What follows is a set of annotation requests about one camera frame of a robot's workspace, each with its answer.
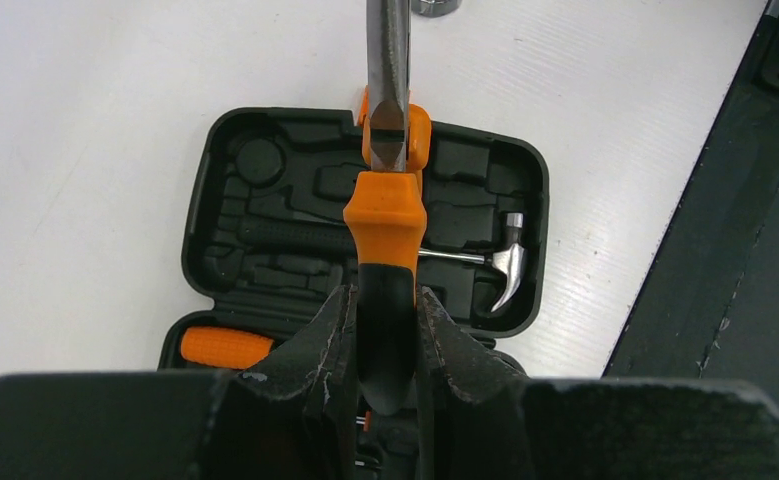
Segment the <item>black plastic tool case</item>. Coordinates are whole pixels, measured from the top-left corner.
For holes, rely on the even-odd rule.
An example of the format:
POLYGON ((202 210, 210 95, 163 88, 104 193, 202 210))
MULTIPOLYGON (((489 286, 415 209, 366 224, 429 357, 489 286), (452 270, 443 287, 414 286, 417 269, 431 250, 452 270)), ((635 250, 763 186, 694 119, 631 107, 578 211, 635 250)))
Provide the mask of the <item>black plastic tool case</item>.
POLYGON ((536 479, 526 423, 530 379, 464 333, 416 282, 426 226, 420 173, 431 121, 409 105, 398 170, 365 148, 343 212, 358 283, 239 374, 217 371, 196 471, 201 479, 351 479, 355 416, 391 417, 414 395, 425 479, 536 479))

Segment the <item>hammer with black handle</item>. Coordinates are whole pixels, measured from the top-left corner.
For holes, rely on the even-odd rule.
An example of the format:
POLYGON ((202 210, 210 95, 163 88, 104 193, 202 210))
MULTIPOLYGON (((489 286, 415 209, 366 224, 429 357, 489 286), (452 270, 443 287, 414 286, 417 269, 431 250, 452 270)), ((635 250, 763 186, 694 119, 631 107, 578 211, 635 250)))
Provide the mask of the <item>hammer with black handle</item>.
MULTIPOLYGON (((421 247, 421 258, 454 260, 485 266, 505 278, 499 299, 492 305, 496 312, 505 307, 518 292, 526 268, 526 250, 521 244, 525 216, 508 212, 504 216, 501 250, 487 255, 442 252, 421 247)), ((326 250, 338 255, 354 256, 356 246, 348 228, 328 223, 299 223, 249 216, 236 230, 237 238, 249 246, 293 248, 296 250, 326 250)))

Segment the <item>orange handled pliers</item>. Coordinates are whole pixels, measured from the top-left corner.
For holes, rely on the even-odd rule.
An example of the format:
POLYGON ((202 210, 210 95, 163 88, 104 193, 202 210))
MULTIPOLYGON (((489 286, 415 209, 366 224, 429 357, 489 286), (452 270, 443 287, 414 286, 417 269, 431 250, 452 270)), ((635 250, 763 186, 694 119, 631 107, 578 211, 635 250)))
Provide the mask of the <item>orange handled pliers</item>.
POLYGON ((366 4, 368 100, 359 174, 343 211, 358 261, 357 365, 371 409, 392 415, 415 370, 416 270, 425 210, 409 167, 408 1, 366 4))

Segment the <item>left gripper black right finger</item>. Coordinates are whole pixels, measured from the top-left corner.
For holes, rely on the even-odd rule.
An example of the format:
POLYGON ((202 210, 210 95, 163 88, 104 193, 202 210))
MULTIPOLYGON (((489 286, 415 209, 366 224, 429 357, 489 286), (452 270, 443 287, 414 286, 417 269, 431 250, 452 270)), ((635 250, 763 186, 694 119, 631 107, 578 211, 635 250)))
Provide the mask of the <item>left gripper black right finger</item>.
POLYGON ((417 300, 423 479, 539 479, 539 383, 465 333, 431 289, 417 300))

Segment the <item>silver measuring tape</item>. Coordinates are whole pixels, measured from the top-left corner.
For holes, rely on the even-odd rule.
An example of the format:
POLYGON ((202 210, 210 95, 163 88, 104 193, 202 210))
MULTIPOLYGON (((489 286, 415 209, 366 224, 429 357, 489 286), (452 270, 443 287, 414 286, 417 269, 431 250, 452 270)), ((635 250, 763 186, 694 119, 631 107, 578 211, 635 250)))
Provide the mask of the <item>silver measuring tape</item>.
POLYGON ((411 0, 412 12, 425 18, 449 15, 460 8, 462 0, 411 0))

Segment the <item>large orange black screwdriver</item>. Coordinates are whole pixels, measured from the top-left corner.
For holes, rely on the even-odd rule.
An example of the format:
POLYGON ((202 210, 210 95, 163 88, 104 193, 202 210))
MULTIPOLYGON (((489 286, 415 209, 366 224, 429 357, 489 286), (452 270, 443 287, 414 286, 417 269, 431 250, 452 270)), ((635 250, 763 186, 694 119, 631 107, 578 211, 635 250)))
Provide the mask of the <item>large orange black screwdriver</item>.
POLYGON ((275 341, 251 332, 214 326, 189 327, 180 341, 184 360, 215 368, 243 370, 265 359, 275 341))

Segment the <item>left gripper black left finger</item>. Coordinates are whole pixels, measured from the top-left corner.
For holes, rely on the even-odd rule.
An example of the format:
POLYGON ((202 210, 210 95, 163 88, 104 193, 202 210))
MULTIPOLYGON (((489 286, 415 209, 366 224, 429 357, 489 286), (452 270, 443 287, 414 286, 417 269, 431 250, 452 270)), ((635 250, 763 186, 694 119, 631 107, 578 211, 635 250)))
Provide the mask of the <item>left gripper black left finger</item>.
POLYGON ((220 375, 203 435, 206 479, 352 479, 359 402, 356 290, 256 365, 220 375))

